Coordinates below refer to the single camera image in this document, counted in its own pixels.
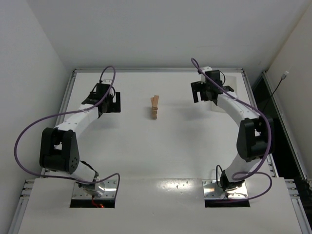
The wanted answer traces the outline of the white plastic box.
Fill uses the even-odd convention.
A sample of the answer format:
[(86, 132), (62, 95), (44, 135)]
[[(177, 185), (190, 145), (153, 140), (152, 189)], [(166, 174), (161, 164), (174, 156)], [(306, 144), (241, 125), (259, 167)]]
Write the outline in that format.
[[(232, 95), (234, 98), (237, 98), (237, 79), (235, 76), (225, 76), (225, 83), (223, 89)], [(234, 100), (230, 98), (225, 93), (219, 94), (217, 96), (217, 104), (214, 102), (211, 104), (211, 111), (220, 112), (229, 114), (234, 110)]]

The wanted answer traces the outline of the wood block four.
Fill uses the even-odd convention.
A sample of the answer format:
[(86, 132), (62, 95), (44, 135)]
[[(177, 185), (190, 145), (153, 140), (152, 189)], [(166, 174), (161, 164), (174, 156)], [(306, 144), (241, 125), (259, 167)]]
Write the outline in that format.
[(154, 102), (153, 102), (154, 107), (158, 107), (158, 101), (159, 101), (159, 96), (154, 95)]

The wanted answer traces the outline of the wood block three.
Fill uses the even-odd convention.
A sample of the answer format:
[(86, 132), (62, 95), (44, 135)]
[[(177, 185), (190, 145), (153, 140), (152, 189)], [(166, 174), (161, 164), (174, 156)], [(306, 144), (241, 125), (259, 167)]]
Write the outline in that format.
[(151, 107), (154, 107), (153, 102), (154, 102), (154, 97), (151, 97)]

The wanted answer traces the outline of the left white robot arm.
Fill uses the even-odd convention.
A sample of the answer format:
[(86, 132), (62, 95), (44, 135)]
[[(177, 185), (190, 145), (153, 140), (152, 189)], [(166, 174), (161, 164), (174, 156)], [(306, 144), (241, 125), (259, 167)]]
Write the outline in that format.
[(98, 82), (81, 103), (79, 113), (71, 115), (55, 128), (45, 128), (41, 136), (39, 164), (54, 172), (63, 172), (75, 180), (97, 181), (98, 172), (80, 159), (78, 137), (95, 120), (107, 113), (120, 113), (120, 92), (112, 81)]

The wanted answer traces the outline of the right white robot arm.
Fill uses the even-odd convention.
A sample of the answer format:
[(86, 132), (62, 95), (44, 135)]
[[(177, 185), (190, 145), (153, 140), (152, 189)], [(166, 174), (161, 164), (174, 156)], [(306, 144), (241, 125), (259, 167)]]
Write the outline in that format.
[(201, 80), (191, 83), (195, 103), (211, 101), (227, 113), (238, 125), (237, 155), (222, 171), (220, 187), (231, 190), (241, 186), (246, 178), (256, 174), (273, 150), (273, 120), (239, 100), (234, 89), (226, 86), (223, 72), (211, 67), (201, 68)]

